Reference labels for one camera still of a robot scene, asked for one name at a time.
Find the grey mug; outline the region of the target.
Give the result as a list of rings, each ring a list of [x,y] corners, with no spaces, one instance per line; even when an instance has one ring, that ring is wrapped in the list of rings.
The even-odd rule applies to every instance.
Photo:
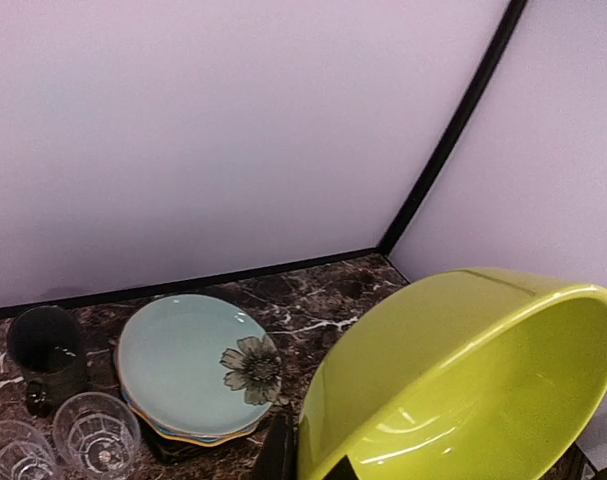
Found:
[[[28,413],[44,418],[87,390],[89,374],[80,323],[59,306],[39,306],[10,324],[8,355],[26,383]]]

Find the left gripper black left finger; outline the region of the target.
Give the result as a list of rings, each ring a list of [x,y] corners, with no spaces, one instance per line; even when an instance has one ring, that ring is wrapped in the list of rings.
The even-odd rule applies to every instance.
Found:
[[[265,437],[263,448],[250,472],[255,480],[296,478],[296,431],[290,413],[277,414]]]

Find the blue dotted plate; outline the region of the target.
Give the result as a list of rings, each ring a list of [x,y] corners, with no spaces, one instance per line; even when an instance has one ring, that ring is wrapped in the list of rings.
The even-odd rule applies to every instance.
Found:
[[[135,415],[137,415],[140,419],[147,423],[156,434],[160,435],[162,438],[167,440],[190,443],[203,447],[214,447],[232,439],[251,435],[257,430],[260,423],[260,420],[257,420],[256,422],[246,426],[241,430],[224,435],[203,435],[175,431],[167,428],[166,426],[163,426],[162,424],[156,423],[151,417],[143,413],[135,404],[135,402],[129,398],[124,389],[120,391],[120,394],[129,409]]]

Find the lime green bowl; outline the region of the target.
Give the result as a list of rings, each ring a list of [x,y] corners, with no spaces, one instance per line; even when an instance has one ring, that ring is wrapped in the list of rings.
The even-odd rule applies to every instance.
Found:
[[[340,338],[301,409],[301,479],[538,479],[607,390],[607,289],[470,268]]]

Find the light green flower plate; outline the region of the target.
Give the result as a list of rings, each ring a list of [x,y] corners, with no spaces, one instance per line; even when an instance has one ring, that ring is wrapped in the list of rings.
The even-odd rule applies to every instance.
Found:
[[[250,434],[281,393],[281,358],[264,328],[205,295],[164,297],[138,310],[115,364],[139,418],[163,438],[200,446]]]

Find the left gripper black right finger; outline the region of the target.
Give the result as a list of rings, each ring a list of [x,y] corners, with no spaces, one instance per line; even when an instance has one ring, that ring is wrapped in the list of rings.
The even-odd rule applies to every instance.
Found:
[[[607,392],[578,440],[542,479],[607,479]]]

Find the clear glass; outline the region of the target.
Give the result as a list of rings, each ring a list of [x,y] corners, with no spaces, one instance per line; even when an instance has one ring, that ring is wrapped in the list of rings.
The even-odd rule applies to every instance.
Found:
[[[62,479],[56,455],[42,433],[31,425],[0,421],[0,479]]]
[[[69,398],[54,415],[52,435],[63,460],[87,479],[127,479],[134,472],[140,426],[112,395],[85,392]]]

